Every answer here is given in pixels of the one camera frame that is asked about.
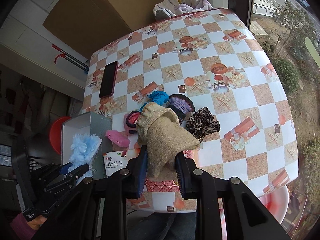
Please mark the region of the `left hand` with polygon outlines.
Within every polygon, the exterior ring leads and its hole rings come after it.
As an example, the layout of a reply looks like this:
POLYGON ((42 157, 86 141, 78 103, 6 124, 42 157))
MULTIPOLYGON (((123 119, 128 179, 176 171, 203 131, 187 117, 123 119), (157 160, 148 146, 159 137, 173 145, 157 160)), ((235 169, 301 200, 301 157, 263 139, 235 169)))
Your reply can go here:
POLYGON ((27 222, 28 226, 33 230, 39 230, 40 226, 47 220, 46 217, 40 215, 33 220, 27 222))

